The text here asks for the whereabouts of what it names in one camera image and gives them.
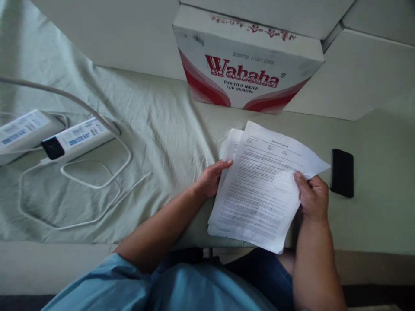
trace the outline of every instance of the stack of papers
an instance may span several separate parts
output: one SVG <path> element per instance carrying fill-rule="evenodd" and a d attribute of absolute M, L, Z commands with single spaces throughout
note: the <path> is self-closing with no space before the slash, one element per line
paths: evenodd
<path fill-rule="evenodd" d="M 223 159 L 233 164 L 220 176 L 209 235 L 281 254 L 300 206 L 294 172 L 310 179 L 330 165 L 299 141 L 251 121 L 245 131 L 230 130 Z"/>

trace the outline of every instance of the dark shorts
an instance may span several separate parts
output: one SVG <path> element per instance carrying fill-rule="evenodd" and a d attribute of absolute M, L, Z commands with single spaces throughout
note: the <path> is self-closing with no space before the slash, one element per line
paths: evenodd
<path fill-rule="evenodd" d="M 173 251 L 163 259 L 151 277 L 156 279 L 178 263 L 197 264 L 202 260 L 201 248 Z M 219 263 L 218 258 L 209 260 Z M 255 248 L 247 255 L 224 266 L 259 289 L 277 310 L 294 310 L 293 279 L 273 253 Z"/>

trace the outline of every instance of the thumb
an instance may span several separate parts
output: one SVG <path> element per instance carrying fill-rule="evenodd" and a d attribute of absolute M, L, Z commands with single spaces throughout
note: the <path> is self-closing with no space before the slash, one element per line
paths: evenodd
<path fill-rule="evenodd" d="M 300 191 L 304 194 L 311 194 L 311 188 L 308 185 L 307 179 L 304 177 L 304 175 L 297 171 L 294 173 L 294 180 L 297 184 L 297 186 L 300 188 Z"/>
<path fill-rule="evenodd" d="M 208 167 L 208 169 L 209 169 L 211 172 L 214 172 L 214 173 L 220 173 L 220 172 L 222 172 L 224 169 L 226 169 L 226 168 L 230 167 L 230 166 L 232 165 L 232 163 L 233 163 L 233 160 L 229 160 L 229 161 L 223 161 L 223 160 L 220 160 L 220 161 L 218 161 L 218 162 L 216 162 L 216 163 L 212 164 L 211 166 L 209 166 L 209 167 Z"/>

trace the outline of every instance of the black phone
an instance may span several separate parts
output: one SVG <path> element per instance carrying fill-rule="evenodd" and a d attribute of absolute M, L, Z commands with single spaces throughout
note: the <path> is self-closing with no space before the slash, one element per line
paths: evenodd
<path fill-rule="evenodd" d="M 330 190 L 342 196 L 354 196 L 353 155 L 340 149 L 332 150 Z"/>

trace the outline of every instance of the knee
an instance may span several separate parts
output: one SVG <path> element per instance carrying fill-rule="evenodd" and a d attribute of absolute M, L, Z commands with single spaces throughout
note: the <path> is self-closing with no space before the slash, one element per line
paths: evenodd
<path fill-rule="evenodd" d="M 294 251 L 289 248 L 284 248 L 284 252 L 281 255 L 275 254 L 276 258 L 281 262 L 282 266 L 292 276 L 294 271 Z"/>

